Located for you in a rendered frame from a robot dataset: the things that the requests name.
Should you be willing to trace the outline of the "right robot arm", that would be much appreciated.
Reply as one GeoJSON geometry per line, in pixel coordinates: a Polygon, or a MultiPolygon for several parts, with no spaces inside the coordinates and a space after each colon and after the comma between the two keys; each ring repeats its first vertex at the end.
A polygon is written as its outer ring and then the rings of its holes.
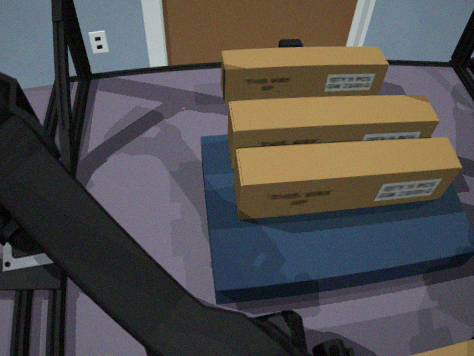
{"type": "Polygon", "coordinates": [[[35,119],[0,72],[0,243],[13,258],[44,252],[147,356],[355,356],[340,339],[311,355],[270,321],[203,305],[65,167],[35,119]]]}

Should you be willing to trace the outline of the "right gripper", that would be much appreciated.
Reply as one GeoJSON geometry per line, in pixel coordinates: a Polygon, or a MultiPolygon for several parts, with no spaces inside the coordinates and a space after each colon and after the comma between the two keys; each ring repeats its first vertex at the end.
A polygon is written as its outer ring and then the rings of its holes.
{"type": "Polygon", "coordinates": [[[307,350],[302,317],[295,311],[286,310],[254,318],[261,321],[268,320],[276,324],[305,350],[307,350]]]}

